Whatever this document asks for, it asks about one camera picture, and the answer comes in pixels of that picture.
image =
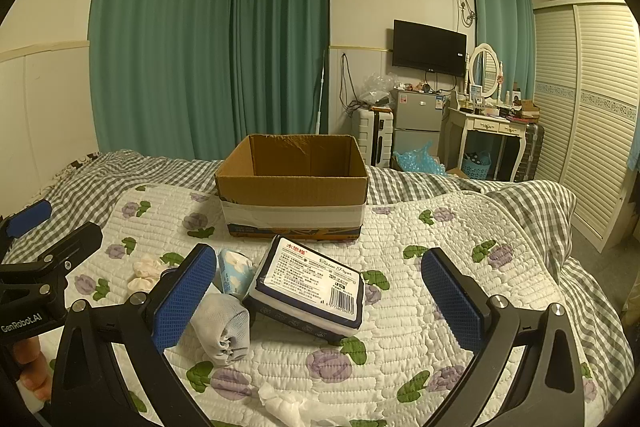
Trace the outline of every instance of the refrigerator door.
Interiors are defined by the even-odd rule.
[[[429,154],[431,156],[438,156],[439,139],[439,132],[405,131],[396,129],[394,131],[394,152],[402,154],[415,149],[422,149],[422,147],[427,145],[427,142],[431,142]]]
[[[421,92],[398,91],[396,129],[414,131],[440,131],[442,102],[436,109],[436,95]]]

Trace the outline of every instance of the black television screen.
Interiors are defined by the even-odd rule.
[[[393,65],[463,76],[466,35],[415,22],[394,21]]]

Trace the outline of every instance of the dark suitcase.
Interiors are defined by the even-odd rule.
[[[542,149],[542,141],[545,137],[545,128],[539,123],[528,123],[525,133],[525,139],[527,144],[524,148],[524,155],[514,181],[525,182],[532,180],[536,175],[536,169],[538,168],[538,160],[540,159],[540,150]],[[520,140],[516,137],[509,137],[504,144],[504,153],[502,155],[502,161],[500,164],[500,171],[498,172],[498,179],[501,181],[509,181],[511,178],[511,171],[513,169],[513,163],[518,157],[518,149],[520,148]]]

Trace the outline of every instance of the blue plastic bag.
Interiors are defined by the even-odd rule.
[[[394,153],[398,165],[404,172],[426,172],[427,174],[439,174],[444,176],[444,165],[438,163],[436,158],[429,154],[431,142],[422,149],[405,152],[403,154]]]

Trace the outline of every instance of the plastic bag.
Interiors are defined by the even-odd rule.
[[[364,90],[360,94],[360,100],[369,105],[374,105],[376,102],[389,96],[397,81],[398,76],[395,73],[370,75],[367,80],[364,81]]]
[[[422,149],[405,152],[403,154],[394,153],[398,165],[404,172],[426,172],[427,174],[439,174],[444,176],[444,165],[438,163],[436,158],[429,154],[431,142]]]

